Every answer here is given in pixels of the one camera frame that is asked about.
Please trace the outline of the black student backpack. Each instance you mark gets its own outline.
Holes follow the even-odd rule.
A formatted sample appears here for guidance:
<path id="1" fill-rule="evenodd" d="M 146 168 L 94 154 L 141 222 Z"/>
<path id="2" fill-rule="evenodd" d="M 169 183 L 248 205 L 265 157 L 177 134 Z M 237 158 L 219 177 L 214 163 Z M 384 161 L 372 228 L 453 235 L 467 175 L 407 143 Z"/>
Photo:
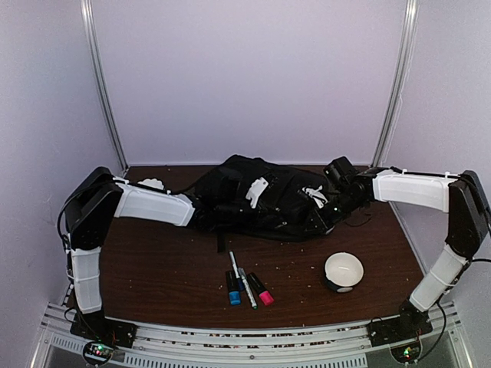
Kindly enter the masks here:
<path id="1" fill-rule="evenodd" d="M 246 200 L 251 184 L 264 177 L 269 186 L 252 209 Z M 268 163 L 261 158 L 230 156 L 224 163 L 201 176 L 192 186 L 190 195 L 202 202 L 239 203 L 253 211 L 253 218 L 238 224 L 197 225 L 208 232 L 236 233 L 281 242 L 304 242 L 313 236 L 312 213 L 315 203 L 303 193 L 303 187 L 318 188 L 328 198 L 329 184 L 325 176 L 292 166 Z"/>

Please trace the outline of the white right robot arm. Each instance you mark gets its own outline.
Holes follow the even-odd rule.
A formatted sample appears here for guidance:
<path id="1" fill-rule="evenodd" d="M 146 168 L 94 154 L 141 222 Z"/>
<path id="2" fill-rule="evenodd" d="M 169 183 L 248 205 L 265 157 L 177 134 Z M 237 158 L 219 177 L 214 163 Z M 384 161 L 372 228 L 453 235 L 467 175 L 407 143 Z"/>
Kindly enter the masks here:
<path id="1" fill-rule="evenodd" d="M 490 205 L 479 176 L 414 172 L 394 166 L 358 170 L 342 156 L 324 168 L 327 182 L 304 191 L 331 230 L 372 202 L 395 210 L 418 261 L 423 279 L 400 306 L 395 334 L 407 339 L 423 325 L 427 312 L 453 289 L 490 234 Z"/>

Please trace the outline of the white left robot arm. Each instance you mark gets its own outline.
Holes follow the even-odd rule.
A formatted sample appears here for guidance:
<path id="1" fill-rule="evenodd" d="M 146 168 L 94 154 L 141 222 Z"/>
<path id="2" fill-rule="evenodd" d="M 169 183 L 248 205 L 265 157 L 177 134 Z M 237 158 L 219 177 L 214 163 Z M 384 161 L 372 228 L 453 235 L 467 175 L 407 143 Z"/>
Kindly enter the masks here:
<path id="1" fill-rule="evenodd" d="M 93 340 L 110 334 L 100 290 L 100 253 L 114 218 L 128 217 L 185 227 L 198 213 L 190 195 L 173 193 L 158 179 L 131 182 L 104 166 L 94 169 L 67 199 L 61 215 L 71 257 L 81 329 Z"/>

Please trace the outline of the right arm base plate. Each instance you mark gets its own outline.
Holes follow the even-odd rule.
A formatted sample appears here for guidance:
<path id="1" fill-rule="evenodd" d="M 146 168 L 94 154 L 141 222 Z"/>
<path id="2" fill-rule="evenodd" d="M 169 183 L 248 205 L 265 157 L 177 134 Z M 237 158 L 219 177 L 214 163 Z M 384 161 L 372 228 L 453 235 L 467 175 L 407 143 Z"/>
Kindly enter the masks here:
<path id="1" fill-rule="evenodd" d="M 381 319 L 375 317 L 367 324 L 367 333 L 372 347 L 411 340 L 433 331 L 432 323 L 424 320 L 416 326 L 403 325 L 400 316 Z"/>

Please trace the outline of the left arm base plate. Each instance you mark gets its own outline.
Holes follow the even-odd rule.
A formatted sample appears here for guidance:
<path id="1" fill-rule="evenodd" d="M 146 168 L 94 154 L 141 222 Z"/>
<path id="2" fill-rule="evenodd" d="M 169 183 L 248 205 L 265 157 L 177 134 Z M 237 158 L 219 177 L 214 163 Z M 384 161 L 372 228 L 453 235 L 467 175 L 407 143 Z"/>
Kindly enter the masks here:
<path id="1" fill-rule="evenodd" d="M 117 320 L 86 321 L 72 323 L 70 333 L 88 340 L 96 340 L 106 345 L 131 348 L 137 333 L 137 326 Z"/>

